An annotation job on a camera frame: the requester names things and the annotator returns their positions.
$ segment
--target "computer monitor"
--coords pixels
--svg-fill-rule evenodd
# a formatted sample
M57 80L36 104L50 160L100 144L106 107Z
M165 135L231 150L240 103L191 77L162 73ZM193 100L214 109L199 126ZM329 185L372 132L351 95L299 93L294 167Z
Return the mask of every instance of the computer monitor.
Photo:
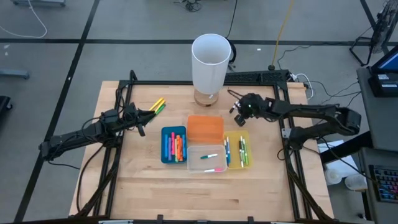
M398 46L372 66L373 73L398 73Z

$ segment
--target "white cable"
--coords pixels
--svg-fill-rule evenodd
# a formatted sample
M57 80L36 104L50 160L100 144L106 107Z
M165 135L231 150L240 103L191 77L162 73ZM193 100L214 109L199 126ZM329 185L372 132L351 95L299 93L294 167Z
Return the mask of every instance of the white cable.
M44 27L44 30L45 30L44 34L41 35L40 37L36 37L36 36L15 34L15 33L13 33L13 32L10 32L10 31L6 30L5 28L3 28L3 27L1 27L1 26L0 26L0 29L4 30L5 32L7 32L7 33L9 33L9 34L11 34L11 35L17 36L17 37L38 38L38 39L43 38L44 36L47 35L47 28L46 28L46 26L44 25L44 23L40 20L40 18L37 16L36 12L33 10L33 6L32 6L32 4L30 3L30 0L27 0L27 2L29 3L30 9L32 10L32 12L33 12L33 14L35 15L35 17L37 18L37 20L38 20L38 21L42 24L42 26Z
M309 98L307 98L307 100L311 100L313 98L313 89L312 89L312 85L311 85L310 79L305 74L302 74L302 73L296 74L295 76L298 77L299 75L304 76L307 79L308 84L310 85L311 96Z

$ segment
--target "yellow cable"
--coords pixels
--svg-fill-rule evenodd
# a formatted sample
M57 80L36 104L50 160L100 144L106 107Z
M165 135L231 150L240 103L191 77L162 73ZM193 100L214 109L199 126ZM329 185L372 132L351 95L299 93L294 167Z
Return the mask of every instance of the yellow cable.
M292 11L292 8L293 8L293 2L294 2L294 0L290 0L289 10L287 11L287 14L286 14L284 23L282 24L282 27L280 27L280 31L279 31L279 34L278 34L278 39L276 40L274 57L272 58L272 63L271 63L271 65L274 65L275 58L276 58L277 51L278 51L279 39L280 39L280 36L282 35L282 31L283 31L283 29L284 29L284 26L285 26L287 20L289 19L290 12Z

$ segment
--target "keyboard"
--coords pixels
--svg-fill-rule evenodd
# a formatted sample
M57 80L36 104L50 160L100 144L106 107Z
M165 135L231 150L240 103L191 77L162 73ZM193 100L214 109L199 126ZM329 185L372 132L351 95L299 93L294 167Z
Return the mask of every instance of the keyboard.
M286 82L288 70L256 71L256 72L233 72L227 73L226 82L253 82L253 83L274 83Z
M370 165L369 169L372 179L380 185L374 184L377 199L380 202L398 203L398 167Z

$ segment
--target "monitor screen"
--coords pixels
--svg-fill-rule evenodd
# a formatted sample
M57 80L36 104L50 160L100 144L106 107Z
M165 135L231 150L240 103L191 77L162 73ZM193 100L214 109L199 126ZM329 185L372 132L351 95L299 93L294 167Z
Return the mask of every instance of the monitor screen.
M398 52L395 52L395 54L391 55L387 60L381 62L379 68L398 71Z

